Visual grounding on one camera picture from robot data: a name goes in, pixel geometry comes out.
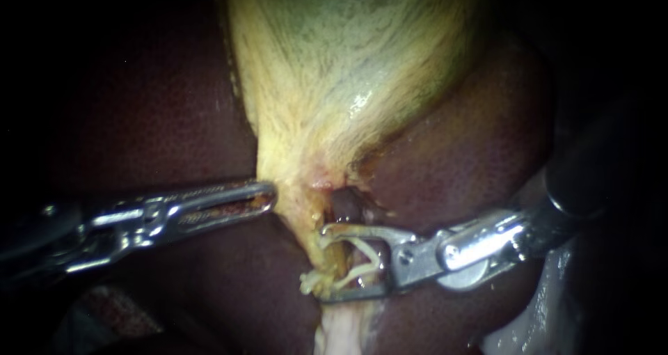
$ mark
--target white connective tissue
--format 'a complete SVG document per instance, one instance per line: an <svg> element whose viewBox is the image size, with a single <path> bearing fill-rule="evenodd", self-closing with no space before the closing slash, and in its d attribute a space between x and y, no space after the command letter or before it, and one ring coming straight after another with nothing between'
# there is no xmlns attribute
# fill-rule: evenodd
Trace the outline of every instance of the white connective tissue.
<svg viewBox="0 0 668 355"><path fill-rule="evenodd" d="M486 355L575 353L579 312L564 291L574 241L548 254L531 302L510 324L485 337Z"/></svg>

